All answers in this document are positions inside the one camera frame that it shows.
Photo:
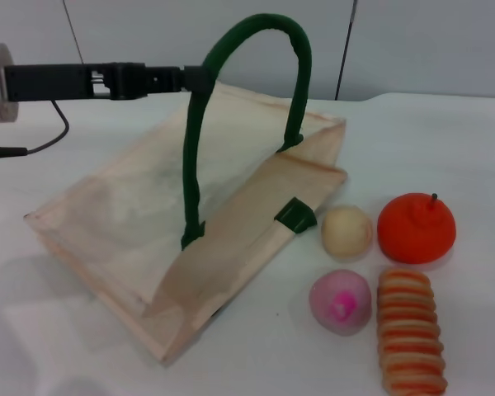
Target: orange toy tomato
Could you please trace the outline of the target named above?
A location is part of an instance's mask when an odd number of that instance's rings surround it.
[[[414,192],[399,196],[379,214],[379,246],[397,262],[432,262],[451,249],[455,238],[453,214],[436,194]]]

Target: bag handle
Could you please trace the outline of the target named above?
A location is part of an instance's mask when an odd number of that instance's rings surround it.
[[[183,200],[185,203],[185,233],[181,238],[184,249],[204,235],[205,222],[200,223],[198,204],[200,204],[200,187],[196,177],[198,142],[205,108],[215,87],[216,78],[228,57],[249,37],[265,29],[277,29],[290,37],[291,45],[299,60],[299,71],[293,99],[291,100],[288,120],[286,121],[284,143],[278,151],[284,151],[303,140],[300,134],[308,88],[312,72],[312,50],[306,33],[300,25],[287,16],[278,14],[257,14],[250,16],[233,26],[205,57],[203,68],[207,69],[212,80],[212,89],[206,93],[193,92],[187,111],[187,126],[183,143]]]

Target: toy peach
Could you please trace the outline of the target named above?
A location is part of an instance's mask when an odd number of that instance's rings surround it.
[[[369,285],[349,270],[332,271],[319,278],[310,290],[309,304],[321,325],[342,336],[359,332],[372,312]]]

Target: toy fruit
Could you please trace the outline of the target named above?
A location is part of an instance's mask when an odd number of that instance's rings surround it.
[[[446,391],[433,295],[431,282],[420,272],[391,269],[379,277],[379,366],[391,396]]]
[[[357,256],[372,241],[372,222],[357,206],[337,206],[325,216],[321,234],[323,246],[332,256]]]
[[[378,242],[397,262],[423,264],[445,255],[456,238],[455,219],[437,195],[411,193],[390,201],[378,218]]]
[[[319,278],[310,290],[309,304],[321,325],[342,336],[359,332],[372,313],[369,285],[349,270],[332,271]]]

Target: beige toy ball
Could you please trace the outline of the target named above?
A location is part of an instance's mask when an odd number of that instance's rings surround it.
[[[372,222],[357,206],[336,206],[327,212],[321,234],[328,253],[337,258],[349,258],[369,247]]]

